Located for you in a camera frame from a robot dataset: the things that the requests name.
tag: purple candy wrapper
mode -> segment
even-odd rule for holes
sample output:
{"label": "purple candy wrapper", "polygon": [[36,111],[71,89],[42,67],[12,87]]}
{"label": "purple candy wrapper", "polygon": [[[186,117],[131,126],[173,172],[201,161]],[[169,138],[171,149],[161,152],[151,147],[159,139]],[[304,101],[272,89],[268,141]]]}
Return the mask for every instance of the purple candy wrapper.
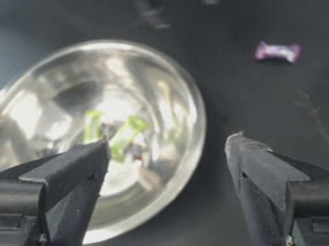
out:
{"label": "purple candy wrapper", "polygon": [[281,59],[294,63],[301,58],[301,51],[302,48],[301,45],[298,44],[285,46],[285,45],[269,45],[265,42],[260,42],[256,49],[254,58],[258,61]]}

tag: stainless steel bowl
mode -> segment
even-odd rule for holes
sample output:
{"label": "stainless steel bowl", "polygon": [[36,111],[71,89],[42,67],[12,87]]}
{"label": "stainless steel bowl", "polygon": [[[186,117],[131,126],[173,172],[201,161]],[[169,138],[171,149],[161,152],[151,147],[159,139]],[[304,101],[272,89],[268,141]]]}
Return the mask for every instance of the stainless steel bowl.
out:
{"label": "stainless steel bowl", "polygon": [[190,76],[163,54],[130,42],[79,44],[1,94],[0,170],[82,144],[87,111],[103,113],[114,134],[131,115],[149,123],[124,162],[111,160],[84,237],[92,243],[139,226],[181,193],[202,153],[206,115]]}

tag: dark surface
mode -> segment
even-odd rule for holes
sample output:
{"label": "dark surface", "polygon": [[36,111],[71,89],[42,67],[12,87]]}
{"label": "dark surface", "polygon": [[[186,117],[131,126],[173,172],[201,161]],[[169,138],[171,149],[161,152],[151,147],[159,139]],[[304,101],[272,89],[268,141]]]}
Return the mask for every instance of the dark surface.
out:
{"label": "dark surface", "polygon": [[[329,166],[329,2],[222,0],[202,6],[198,0],[163,0],[171,27],[154,29],[128,0],[16,1],[0,18],[0,84],[59,48],[123,38],[177,59],[203,93],[207,143],[191,182],[146,225],[104,245],[250,245],[225,162],[225,138],[245,131],[278,152]],[[70,4],[60,9],[55,2]],[[94,8],[90,2],[98,3]],[[254,62],[261,39],[298,42],[300,63]]]}

